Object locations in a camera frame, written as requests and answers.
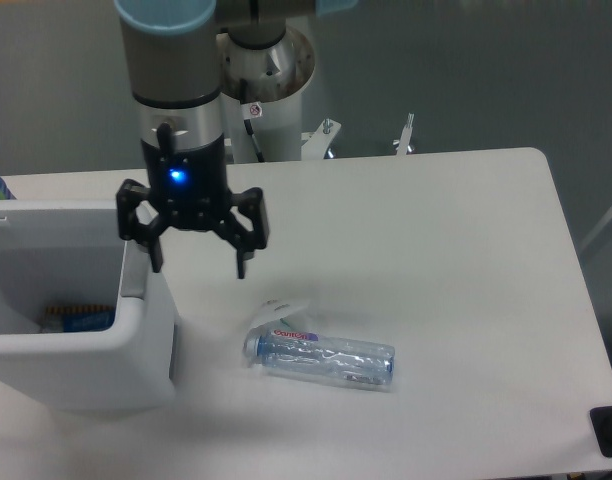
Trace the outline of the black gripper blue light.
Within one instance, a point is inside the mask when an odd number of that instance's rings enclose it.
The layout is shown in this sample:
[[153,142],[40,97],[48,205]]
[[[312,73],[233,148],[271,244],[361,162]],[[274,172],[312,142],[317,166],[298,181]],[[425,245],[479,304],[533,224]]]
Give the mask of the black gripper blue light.
[[[213,231],[235,251],[237,278],[246,264],[267,247],[270,227],[264,192],[259,187],[233,193],[227,184],[224,137],[208,145],[166,156],[141,143],[150,188],[125,179],[116,193],[118,234],[135,241],[160,273],[164,258],[160,237],[169,228]],[[147,203],[157,215],[143,223],[138,208]]]

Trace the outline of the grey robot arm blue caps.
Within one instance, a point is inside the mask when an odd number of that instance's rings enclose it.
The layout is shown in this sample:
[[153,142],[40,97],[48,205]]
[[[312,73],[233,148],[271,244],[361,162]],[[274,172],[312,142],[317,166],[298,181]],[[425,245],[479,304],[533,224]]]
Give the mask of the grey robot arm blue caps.
[[119,1],[115,5],[148,181],[116,195],[119,235],[163,264],[169,228],[216,233],[244,266],[267,246],[258,187],[231,190],[226,163],[324,156],[337,132],[302,137],[302,95],[315,71],[288,20],[349,10],[349,1]]

